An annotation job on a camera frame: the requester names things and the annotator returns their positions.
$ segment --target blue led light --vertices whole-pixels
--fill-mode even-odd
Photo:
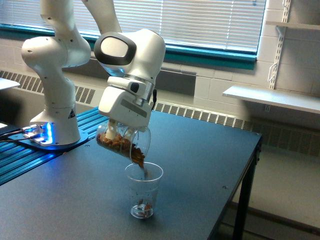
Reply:
[[[46,134],[47,134],[47,143],[51,144],[53,142],[53,136],[52,136],[52,128],[50,122],[46,124]]]

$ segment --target heater vent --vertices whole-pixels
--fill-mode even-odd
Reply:
[[[40,94],[44,93],[44,86],[40,78],[2,70],[0,70],[0,78],[16,81],[20,84],[20,86],[18,86],[19,89]],[[96,90],[94,89],[75,86],[75,101],[91,104],[95,92]]]
[[[280,124],[274,125],[272,123],[258,121],[250,122],[236,116],[161,101],[155,104],[155,110],[183,116],[185,118],[256,132],[262,134],[263,143],[266,145],[312,156],[320,156],[320,133],[295,129]]]

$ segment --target window blinds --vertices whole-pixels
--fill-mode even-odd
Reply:
[[[256,52],[266,0],[114,0],[123,32],[147,28],[167,44]],[[82,33],[99,35],[81,0],[74,13]],[[50,29],[40,0],[0,0],[0,23]]]

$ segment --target white shelf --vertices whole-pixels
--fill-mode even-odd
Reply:
[[[287,27],[290,29],[320,30],[320,25],[311,25],[311,24],[302,24],[302,23],[266,21],[265,24],[274,25],[277,27]]]
[[[320,98],[314,96],[252,86],[232,86],[224,91],[222,95],[260,104],[320,114]]]
[[[14,88],[14,87],[18,87],[18,86],[20,86],[20,84],[18,82],[11,81],[11,80],[4,79],[4,78],[0,77],[0,90]]]

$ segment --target clear plastic container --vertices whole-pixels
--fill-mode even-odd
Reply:
[[[98,127],[95,139],[100,146],[144,167],[151,141],[148,127],[131,128],[110,119]]]
[[[164,171],[158,165],[145,162],[144,169],[136,164],[125,168],[130,188],[130,213],[137,219],[147,219],[155,212],[160,179]]]

